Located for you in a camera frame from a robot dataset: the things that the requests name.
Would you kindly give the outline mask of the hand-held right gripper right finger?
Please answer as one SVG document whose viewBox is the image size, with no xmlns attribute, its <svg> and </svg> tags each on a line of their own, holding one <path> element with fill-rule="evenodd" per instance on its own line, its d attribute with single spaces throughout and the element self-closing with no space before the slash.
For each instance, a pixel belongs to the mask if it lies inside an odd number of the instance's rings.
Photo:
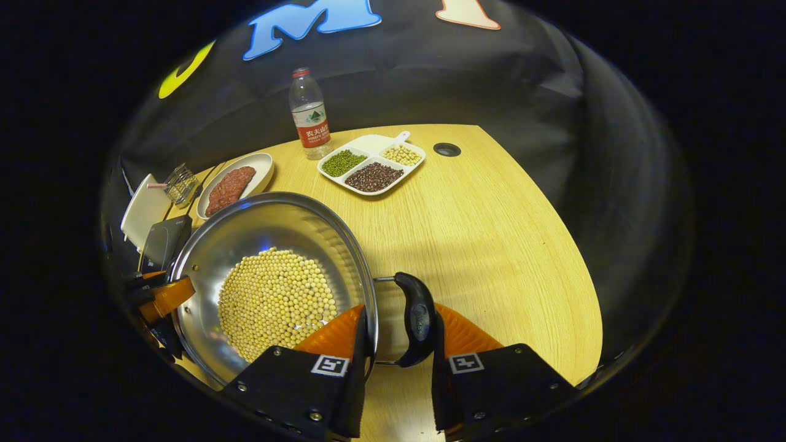
<svg viewBox="0 0 786 442">
<path fill-rule="evenodd" d="M 454 309 L 435 308 L 432 404 L 446 438 L 516 438 L 577 399 L 527 344 L 503 345 Z"/>
</svg>

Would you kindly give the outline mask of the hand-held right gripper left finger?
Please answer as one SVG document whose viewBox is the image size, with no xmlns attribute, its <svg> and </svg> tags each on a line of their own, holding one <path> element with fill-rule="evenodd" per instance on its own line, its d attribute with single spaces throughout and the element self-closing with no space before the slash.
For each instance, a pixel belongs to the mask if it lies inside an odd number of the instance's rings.
<svg viewBox="0 0 786 442">
<path fill-rule="evenodd" d="M 366 309 L 357 305 L 295 349 L 273 345 L 221 391 L 268 440 L 351 440 L 364 408 Z"/>
</svg>

